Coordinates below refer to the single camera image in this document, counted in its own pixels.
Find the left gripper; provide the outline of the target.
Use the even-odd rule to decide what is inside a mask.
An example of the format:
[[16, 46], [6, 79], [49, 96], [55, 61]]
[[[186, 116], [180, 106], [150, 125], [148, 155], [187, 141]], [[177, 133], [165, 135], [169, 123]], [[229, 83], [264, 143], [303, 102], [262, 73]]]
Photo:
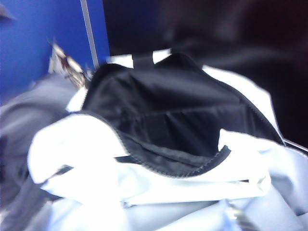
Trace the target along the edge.
[[49, 45], [51, 46], [52, 51], [49, 58], [48, 73], [62, 75], [78, 89], [88, 89], [92, 77], [91, 70], [84, 70], [57, 43], [49, 41]]

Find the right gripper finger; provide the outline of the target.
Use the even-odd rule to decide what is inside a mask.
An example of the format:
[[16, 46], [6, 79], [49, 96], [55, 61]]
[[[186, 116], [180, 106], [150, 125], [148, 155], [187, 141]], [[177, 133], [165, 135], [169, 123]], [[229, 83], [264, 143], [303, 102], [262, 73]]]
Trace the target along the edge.
[[254, 231], [255, 225], [247, 218], [242, 210], [230, 201], [225, 201], [225, 230]]

